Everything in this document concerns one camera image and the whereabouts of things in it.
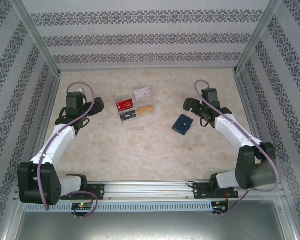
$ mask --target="card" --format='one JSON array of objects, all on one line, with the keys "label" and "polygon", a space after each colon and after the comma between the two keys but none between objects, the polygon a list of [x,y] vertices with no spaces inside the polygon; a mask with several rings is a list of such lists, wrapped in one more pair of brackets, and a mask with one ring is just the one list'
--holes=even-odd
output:
[{"label": "card", "polygon": [[154,111],[154,106],[153,105],[148,105],[148,106],[143,106],[138,108],[138,114],[139,115],[146,115],[146,114],[150,114]]},{"label": "card", "polygon": [[121,118],[121,122],[122,121],[125,121],[125,120],[128,120],[128,119],[133,119],[135,118],[137,115],[136,115],[136,111],[135,110],[132,110],[132,111],[127,111],[125,113],[121,113],[120,114],[120,118]]},{"label": "card", "polygon": [[134,107],[134,103],[132,102],[132,99],[128,99],[117,102],[116,107],[118,108],[119,112],[122,112],[124,110],[132,109]]},{"label": "card", "polygon": [[135,99],[143,99],[151,97],[151,92],[149,87],[145,87],[134,91]]}]

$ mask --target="marble floor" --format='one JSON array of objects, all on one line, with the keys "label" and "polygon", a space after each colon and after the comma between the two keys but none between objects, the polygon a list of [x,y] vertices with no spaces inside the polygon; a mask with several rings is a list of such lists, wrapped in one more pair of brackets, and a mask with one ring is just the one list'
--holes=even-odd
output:
[{"label": "marble floor", "polygon": [[[73,82],[90,84],[96,97],[103,99],[104,110],[90,117],[70,143],[58,173],[85,174],[89,181],[141,181],[209,179],[213,173],[234,170],[238,156],[228,140],[211,126],[201,127],[198,116],[183,110],[186,98],[198,99],[194,89],[198,79],[209,81],[218,91],[221,106],[228,107],[249,129],[231,69],[63,73],[47,137],[66,106],[66,89]],[[151,89],[155,114],[121,124],[115,99],[144,87]],[[91,100],[89,89],[85,92]],[[194,119],[184,136],[172,130],[181,114]]]}]

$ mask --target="wall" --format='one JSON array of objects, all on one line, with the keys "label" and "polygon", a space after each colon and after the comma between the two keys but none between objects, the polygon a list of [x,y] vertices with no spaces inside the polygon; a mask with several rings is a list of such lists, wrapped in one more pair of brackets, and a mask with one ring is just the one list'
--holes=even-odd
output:
[{"label": "wall", "polygon": [[61,70],[234,67],[269,0],[25,0]]},{"label": "wall", "polygon": [[8,0],[0,0],[0,229],[20,162],[34,153],[55,78]]},{"label": "wall", "polygon": [[283,0],[241,72],[259,132],[274,144],[300,232],[300,0]]}]

